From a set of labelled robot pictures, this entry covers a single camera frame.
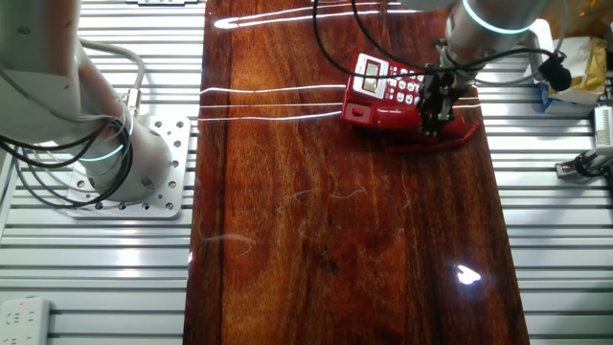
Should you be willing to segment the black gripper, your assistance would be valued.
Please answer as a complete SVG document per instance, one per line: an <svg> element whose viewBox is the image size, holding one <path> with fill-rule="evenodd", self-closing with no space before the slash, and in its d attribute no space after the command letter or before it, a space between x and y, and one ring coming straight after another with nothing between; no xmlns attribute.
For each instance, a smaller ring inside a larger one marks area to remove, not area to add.
<svg viewBox="0 0 613 345"><path fill-rule="evenodd" d="M435 101L443 96L444 89L448 89L454 82L455 77L452 72L439 72L425 75L420 83L420 132L424 136L434 136L436 134L436 123L449 123L455 119L453 112L454 102L452 100L438 101L435 106L435 115L432 114L430 101Z"/></svg>

